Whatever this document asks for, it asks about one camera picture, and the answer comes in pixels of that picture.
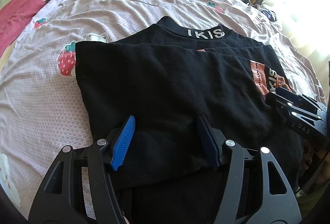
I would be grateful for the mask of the white bag of clothes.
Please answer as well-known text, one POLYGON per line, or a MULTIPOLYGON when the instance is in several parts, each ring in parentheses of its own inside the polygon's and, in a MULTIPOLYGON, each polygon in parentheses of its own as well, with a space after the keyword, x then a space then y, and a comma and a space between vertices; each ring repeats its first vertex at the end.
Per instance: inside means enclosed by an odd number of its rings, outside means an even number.
POLYGON ((264 14, 270 22, 277 22, 276 13, 272 10, 265 8, 264 6, 259 5, 257 9, 264 14))

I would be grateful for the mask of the black sweater orange cuffs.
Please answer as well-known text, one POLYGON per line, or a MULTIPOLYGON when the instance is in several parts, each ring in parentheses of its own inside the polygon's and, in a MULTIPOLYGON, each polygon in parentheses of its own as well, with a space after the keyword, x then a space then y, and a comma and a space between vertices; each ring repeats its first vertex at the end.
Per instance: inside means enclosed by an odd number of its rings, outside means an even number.
POLYGON ((211 223, 224 180, 206 159, 196 121, 241 146, 268 147, 292 188, 302 146, 268 90, 286 87, 273 48, 223 26, 187 29, 164 17, 113 43, 75 45, 75 74, 94 140, 121 127, 136 132, 112 175, 120 208, 131 223, 211 223))

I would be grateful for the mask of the lilac strawberry print bedsheet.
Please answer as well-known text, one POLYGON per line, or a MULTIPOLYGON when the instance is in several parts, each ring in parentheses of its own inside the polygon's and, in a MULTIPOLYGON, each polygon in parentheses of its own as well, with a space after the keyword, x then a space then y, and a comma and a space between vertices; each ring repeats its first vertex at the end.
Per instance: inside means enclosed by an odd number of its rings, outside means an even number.
POLYGON ((74 41, 112 42, 163 16, 186 27, 226 27, 267 45, 279 57, 290 86, 322 103, 328 87, 311 63, 255 8, 240 0, 49 0, 3 56, 1 153, 16 190, 9 200, 27 218, 42 177, 60 148, 87 146, 88 116, 77 81, 60 74, 61 51, 74 41))

